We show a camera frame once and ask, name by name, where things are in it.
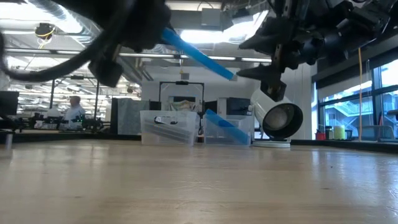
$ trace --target person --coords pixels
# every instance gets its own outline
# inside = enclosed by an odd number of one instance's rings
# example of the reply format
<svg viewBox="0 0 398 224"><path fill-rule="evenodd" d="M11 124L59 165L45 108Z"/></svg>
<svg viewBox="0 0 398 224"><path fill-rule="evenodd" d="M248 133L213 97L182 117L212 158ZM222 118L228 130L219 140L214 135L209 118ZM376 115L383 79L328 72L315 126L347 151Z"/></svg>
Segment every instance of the person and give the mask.
<svg viewBox="0 0 398 224"><path fill-rule="evenodd" d="M71 121L76 119L76 117L80 117L81 115L85 115L86 111L80 106L80 97L79 96L71 96L70 97L70 108L67 110L65 114L65 120Z"/></svg>

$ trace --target clear plastic bin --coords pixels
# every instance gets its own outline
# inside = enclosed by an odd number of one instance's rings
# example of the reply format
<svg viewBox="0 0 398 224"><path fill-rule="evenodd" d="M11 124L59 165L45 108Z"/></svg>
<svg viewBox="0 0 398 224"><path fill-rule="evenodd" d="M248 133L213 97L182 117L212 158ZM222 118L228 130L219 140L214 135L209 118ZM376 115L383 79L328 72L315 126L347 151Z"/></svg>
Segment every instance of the clear plastic bin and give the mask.
<svg viewBox="0 0 398 224"><path fill-rule="evenodd" d="M198 139L200 117L196 112L140 111L143 145L184 144Z"/></svg>
<svg viewBox="0 0 398 224"><path fill-rule="evenodd" d="M250 146L254 125L252 116L229 115L226 119L206 114L203 118L205 144Z"/></svg>

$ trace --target wooden table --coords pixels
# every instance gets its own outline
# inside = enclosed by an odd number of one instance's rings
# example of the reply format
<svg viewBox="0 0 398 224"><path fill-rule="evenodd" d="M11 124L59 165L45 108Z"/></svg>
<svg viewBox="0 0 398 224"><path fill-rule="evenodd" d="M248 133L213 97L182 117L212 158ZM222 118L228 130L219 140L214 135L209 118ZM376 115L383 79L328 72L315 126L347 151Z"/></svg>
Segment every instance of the wooden table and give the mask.
<svg viewBox="0 0 398 224"><path fill-rule="evenodd" d="M397 223L398 158L318 147L15 144L0 223Z"/></svg>

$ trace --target blue plastic rod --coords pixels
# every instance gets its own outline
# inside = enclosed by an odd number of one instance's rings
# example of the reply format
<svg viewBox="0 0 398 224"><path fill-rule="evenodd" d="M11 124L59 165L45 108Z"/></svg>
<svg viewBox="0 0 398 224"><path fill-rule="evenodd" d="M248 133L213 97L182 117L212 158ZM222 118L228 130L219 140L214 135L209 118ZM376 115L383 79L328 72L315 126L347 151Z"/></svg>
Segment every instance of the blue plastic rod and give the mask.
<svg viewBox="0 0 398 224"><path fill-rule="evenodd" d="M206 119L220 127L231 137L235 138L235 140L239 141L241 144L248 143L248 135L245 134L242 130L235 127L233 124L224 120L222 117L218 116L214 111L207 109L206 110Z"/></svg>
<svg viewBox="0 0 398 224"><path fill-rule="evenodd" d="M189 57L193 58L197 62L200 62L202 65L209 68L211 71L221 75L222 77L231 80L234 77L234 74L227 70L226 68L219 65L214 60L207 57L205 54L200 52L196 47L191 44L186 43L178 36L174 31L169 28L163 30L162 38L169 44L178 48L179 50L184 51Z"/></svg>

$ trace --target desk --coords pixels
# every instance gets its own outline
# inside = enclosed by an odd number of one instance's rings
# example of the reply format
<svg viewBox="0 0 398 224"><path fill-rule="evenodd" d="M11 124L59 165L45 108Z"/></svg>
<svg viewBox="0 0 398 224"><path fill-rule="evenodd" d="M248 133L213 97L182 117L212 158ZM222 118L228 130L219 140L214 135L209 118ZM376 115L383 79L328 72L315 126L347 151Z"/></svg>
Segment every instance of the desk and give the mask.
<svg viewBox="0 0 398 224"><path fill-rule="evenodd" d="M397 156L292 149L14 144L0 160L1 223L390 224Z"/></svg>
<svg viewBox="0 0 398 224"><path fill-rule="evenodd" d="M11 154L11 147L12 147L12 137L15 133L12 131L0 131L0 139L4 139L4 147L0 146L0 157L3 155L10 155Z"/></svg>

